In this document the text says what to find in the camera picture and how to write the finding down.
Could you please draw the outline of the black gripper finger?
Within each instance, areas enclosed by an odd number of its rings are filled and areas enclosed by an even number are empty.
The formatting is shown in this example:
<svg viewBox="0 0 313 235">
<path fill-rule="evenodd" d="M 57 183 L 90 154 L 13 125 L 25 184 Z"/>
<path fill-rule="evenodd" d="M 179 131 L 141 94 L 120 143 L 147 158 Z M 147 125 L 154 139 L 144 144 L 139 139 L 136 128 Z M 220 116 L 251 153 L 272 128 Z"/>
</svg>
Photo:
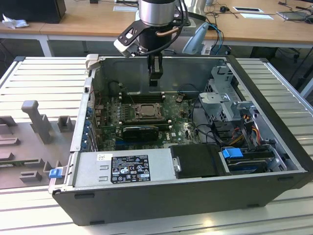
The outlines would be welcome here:
<svg viewBox="0 0 313 235">
<path fill-rule="evenodd" d="M 157 86 L 158 80 L 163 75 L 162 55 L 148 56 L 149 86 Z"/>
</svg>

